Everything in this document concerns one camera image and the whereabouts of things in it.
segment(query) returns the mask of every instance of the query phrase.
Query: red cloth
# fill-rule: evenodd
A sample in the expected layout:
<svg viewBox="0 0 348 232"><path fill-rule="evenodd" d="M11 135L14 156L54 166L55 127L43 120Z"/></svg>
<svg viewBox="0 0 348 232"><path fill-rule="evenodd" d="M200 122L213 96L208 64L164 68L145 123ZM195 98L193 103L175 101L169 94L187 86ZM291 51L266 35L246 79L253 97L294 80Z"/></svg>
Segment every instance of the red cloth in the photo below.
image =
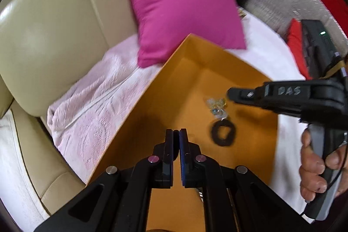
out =
<svg viewBox="0 0 348 232"><path fill-rule="evenodd" d="M348 6L344 0L321 0L348 36Z"/></svg>
<svg viewBox="0 0 348 232"><path fill-rule="evenodd" d="M295 58L300 73L306 78L306 80L311 80L312 78L309 76L302 51L302 25L296 19L291 20L287 44Z"/></svg>

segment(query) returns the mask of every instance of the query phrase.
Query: trigger handle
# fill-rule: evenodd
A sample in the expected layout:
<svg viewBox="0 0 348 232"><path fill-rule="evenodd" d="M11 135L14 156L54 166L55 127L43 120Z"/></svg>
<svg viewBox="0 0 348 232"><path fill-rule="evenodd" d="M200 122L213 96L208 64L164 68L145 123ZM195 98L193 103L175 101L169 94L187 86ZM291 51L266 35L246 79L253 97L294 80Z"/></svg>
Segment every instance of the trigger handle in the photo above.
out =
<svg viewBox="0 0 348 232"><path fill-rule="evenodd" d="M336 130L334 129L325 129L322 126L311 124L308 126L308 130L311 134L311 146L313 151L323 160L325 160L326 157L335 151L342 143L342 140L337 139L335 135ZM323 177L329 185L338 173L339 170L332 170L326 167L325 171L320 176ZM307 204L304 210L304 214L307 217L315 220L326 219L335 198L340 179L341 176L338 177L335 184L333 184L326 192L316 193L315 199Z"/></svg>

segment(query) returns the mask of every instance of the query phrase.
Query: beige leather sofa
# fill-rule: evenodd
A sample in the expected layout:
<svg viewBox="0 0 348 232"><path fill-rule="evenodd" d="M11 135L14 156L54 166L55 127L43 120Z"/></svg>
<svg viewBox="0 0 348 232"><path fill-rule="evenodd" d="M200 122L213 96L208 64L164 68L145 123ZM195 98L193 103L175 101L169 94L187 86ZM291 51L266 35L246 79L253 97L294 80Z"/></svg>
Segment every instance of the beige leather sofa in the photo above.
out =
<svg viewBox="0 0 348 232"><path fill-rule="evenodd" d="M85 185L44 129L48 106L136 23L129 0L1 0L0 11L0 118L13 112L27 174L51 215Z"/></svg>

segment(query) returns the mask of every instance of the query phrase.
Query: finger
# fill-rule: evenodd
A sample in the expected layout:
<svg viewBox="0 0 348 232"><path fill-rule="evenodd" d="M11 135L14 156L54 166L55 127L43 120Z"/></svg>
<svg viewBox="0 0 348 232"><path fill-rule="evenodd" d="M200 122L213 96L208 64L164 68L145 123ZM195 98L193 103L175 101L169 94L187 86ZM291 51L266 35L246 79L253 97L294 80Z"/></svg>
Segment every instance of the finger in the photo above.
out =
<svg viewBox="0 0 348 232"><path fill-rule="evenodd" d="M302 133L301 141L305 147L308 147L310 145L310 132L307 129L305 129L305 131Z"/></svg>
<svg viewBox="0 0 348 232"><path fill-rule="evenodd" d="M345 145L338 148L326 158L325 163L329 168L334 170L341 168L346 153L346 147Z"/></svg>
<svg viewBox="0 0 348 232"><path fill-rule="evenodd" d="M301 187L300 192L301 192L301 196L302 196L307 202L311 202L311 201L314 200L314 198L315 198L315 192L312 192L312 191L306 189L305 187Z"/></svg>
<svg viewBox="0 0 348 232"><path fill-rule="evenodd" d="M302 166L300 167L299 172L302 187L317 193L323 193L326 191L328 184L324 178L315 173L304 170Z"/></svg>
<svg viewBox="0 0 348 232"><path fill-rule="evenodd" d="M342 177L340 181L340 185L338 186L336 197L343 194L348 189L348 171L343 170L342 171Z"/></svg>
<svg viewBox="0 0 348 232"><path fill-rule="evenodd" d="M301 148L301 163L306 171L322 174L325 170L325 163L319 155L315 154L310 146Z"/></svg>

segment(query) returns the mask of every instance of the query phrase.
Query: cable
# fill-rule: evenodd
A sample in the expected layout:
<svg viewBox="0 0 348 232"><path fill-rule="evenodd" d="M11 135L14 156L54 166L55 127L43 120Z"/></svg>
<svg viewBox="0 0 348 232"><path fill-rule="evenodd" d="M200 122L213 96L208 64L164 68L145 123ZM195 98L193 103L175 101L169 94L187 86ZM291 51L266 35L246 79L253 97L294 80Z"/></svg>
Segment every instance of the cable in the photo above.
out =
<svg viewBox="0 0 348 232"><path fill-rule="evenodd" d="M343 170L343 168L345 167L345 164L346 164L346 161L347 161L347 155L348 155L348 145L346 144L345 157L344 157L344 159L343 159L343 163L342 163L342 166L341 166L341 168L340 168L340 171L338 172L338 174L336 175L336 177L332 180L332 182L328 185L328 188L327 188L326 191L328 191L328 190L332 187L332 185L335 184L335 182L338 180L338 177L341 175L342 170Z"/></svg>

